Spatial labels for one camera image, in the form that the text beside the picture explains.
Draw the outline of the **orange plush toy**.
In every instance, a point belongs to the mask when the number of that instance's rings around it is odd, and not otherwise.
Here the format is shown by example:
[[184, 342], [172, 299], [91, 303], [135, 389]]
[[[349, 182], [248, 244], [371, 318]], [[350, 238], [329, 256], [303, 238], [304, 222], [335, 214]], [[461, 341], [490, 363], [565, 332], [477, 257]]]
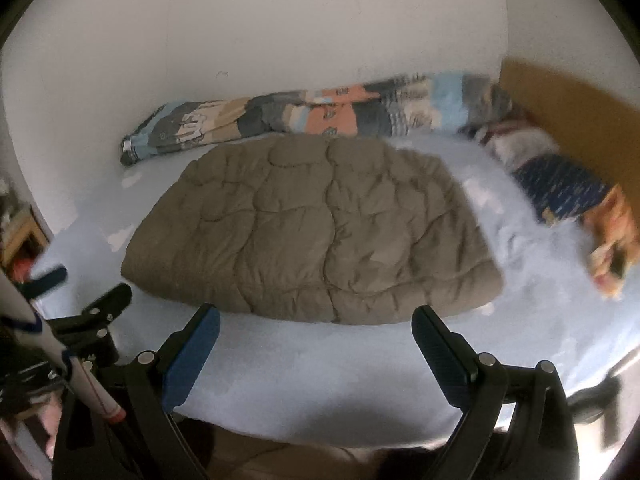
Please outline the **orange plush toy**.
[[582, 215], [596, 247], [589, 256], [589, 273], [600, 294], [620, 299], [629, 269], [639, 262], [639, 229], [631, 204], [616, 184], [602, 202]]

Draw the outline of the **navy starred patchwork pillow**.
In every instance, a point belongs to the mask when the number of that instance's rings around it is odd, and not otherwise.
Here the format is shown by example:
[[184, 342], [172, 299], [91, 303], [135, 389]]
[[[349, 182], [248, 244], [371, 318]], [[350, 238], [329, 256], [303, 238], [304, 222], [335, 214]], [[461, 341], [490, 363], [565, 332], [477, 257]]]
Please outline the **navy starred patchwork pillow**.
[[526, 120], [468, 127], [463, 133], [500, 162], [541, 223], [577, 219], [600, 205], [611, 191], [611, 185], [564, 155], [547, 131]]

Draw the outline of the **olive green puffer jacket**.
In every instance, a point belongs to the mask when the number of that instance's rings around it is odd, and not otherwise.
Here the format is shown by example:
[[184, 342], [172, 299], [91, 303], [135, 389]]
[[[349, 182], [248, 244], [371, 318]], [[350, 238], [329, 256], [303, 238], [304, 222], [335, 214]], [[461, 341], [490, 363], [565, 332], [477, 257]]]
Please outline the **olive green puffer jacket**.
[[151, 295], [274, 320], [407, 321], [484, 306], [502, 273], [442, 160], [381, 140], [266, 136], [190, 162], [122, 276]]

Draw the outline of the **patchwork cartoon rolled quilt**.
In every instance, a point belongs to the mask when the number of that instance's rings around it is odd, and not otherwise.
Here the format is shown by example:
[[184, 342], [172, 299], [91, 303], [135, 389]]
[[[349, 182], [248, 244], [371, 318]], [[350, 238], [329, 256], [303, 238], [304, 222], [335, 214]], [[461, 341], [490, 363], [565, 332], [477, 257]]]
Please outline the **patchwork cartoon rolled quilt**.
[[203, 102], [167, 103], [120, 142], [131, 167], [156, 156], [266, 133], [392, 138], [416, 130], [458, 132], [500, 122], [509, 93], [486, 75], [439, 73], [322, 90], [294, 90]]

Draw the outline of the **light blue cloud bedsheet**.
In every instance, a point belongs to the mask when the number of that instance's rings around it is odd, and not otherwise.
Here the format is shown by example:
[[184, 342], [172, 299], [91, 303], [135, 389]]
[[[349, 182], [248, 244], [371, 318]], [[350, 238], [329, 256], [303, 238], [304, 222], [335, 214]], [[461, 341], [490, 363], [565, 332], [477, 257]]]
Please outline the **light blue cloud bedsheet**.
[[[620, 299], [600, 296], [577, 223], [542, 226], [480, 146], [417, 134], [398, 148], [437, 155], [462, 184], [504, 275], [502, 294], [446, 324], [509, 365], [551, 361], [567, 394], [591, 387], [637, 348], [639, 274]], [[120, 281], [130, 237], [200, 150], [142, 162], [104, 180], [34, 266], [65, 266], [64, 285], [39, 300], [48, 318], [80, 312]], [[460, 413], [439, 389], [407, 323], [343, 326], [224, 314], [184, 416], [288, 443], [400, 448], [447, 437]]]

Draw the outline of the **wooden bed headboard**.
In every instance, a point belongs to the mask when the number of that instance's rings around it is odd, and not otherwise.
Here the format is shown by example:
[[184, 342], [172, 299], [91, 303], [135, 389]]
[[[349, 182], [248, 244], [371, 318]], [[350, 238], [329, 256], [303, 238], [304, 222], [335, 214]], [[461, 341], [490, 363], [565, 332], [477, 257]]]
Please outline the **wooden bed headboard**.
[[505, 58], [500, 86], [562, 150], [639, 200], [639, 110], [569, 73]]

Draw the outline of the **wooden bedside shelf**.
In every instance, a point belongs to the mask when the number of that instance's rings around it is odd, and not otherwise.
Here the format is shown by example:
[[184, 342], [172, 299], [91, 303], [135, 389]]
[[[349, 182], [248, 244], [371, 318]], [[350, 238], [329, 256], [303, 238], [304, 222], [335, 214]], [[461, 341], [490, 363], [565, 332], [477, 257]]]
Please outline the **wooden bedside shelf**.
[[11, 182], [1, 177], [1, 270], [15, 283], [26, 282], [49, 243], [32, 206], [19, 200]]

